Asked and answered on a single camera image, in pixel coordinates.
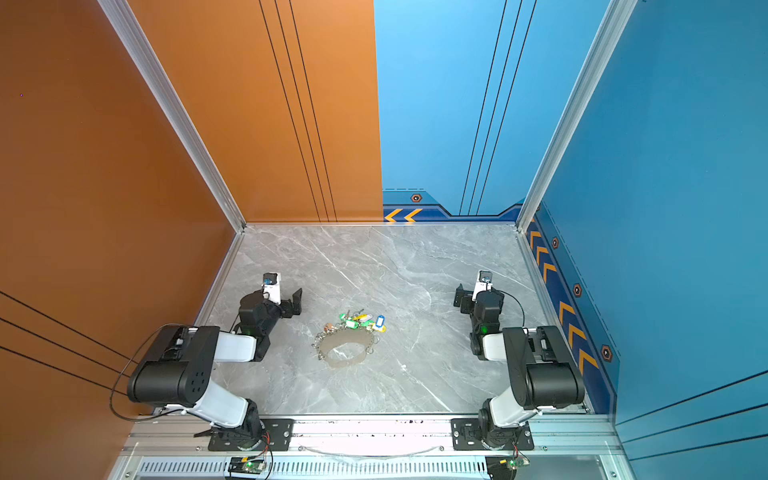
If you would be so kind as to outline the large metal band keyring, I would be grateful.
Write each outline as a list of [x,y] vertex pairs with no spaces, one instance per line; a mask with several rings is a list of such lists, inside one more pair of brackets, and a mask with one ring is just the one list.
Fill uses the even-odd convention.
[[365,329],[337,329],[319,333],[313,348],[319,360],[341,369],[362,363],[373,353],[377,342],[377,335]]

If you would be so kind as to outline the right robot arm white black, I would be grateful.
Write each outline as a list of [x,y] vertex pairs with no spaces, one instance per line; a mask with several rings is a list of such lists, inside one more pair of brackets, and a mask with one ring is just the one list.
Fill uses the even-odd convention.
[[478,427],[469,440],[487,449],[526,449],[524,436],[533,417],[580,404],[586,396],[582,374],[556,326],[528,329],[502,327],[505,293],[486,284],[470,291],[458,286],[453,305],[471,321],[473,355],[481,361],[506,365],[508,382],[498,395],[485,400],[478,412]]

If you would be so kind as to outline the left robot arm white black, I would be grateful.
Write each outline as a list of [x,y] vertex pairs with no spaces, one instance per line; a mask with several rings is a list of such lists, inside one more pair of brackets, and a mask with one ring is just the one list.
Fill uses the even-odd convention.
[[269,430],[256,402],[228,391],[211,375],[216,363],[262,361],[271,330],[302,312],[302,296],[297,289],[282,299],[269,285],[244,296],[231,332],[218,326],[162,327],[131,374],[128,398],[206,421],[209,428],[197,435],[210,439],[211,451],[266,449]]

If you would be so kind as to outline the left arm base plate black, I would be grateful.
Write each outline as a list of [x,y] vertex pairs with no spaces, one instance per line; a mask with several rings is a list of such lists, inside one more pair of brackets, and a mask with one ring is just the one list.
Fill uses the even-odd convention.
[[290,418],[262,419],[254,430],[248,426],[213,427],[207,449],[213,452],[285,452],[289,450],[293,428],[294,420]]

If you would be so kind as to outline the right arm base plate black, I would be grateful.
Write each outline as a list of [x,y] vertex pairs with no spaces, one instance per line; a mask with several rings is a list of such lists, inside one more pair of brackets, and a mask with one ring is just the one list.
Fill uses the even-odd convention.
[[475,450],[519,450],[535,449],[530,426],[499,428],[482,426],[478,418],[459,417],[450,420],[453,449],[456,451]]

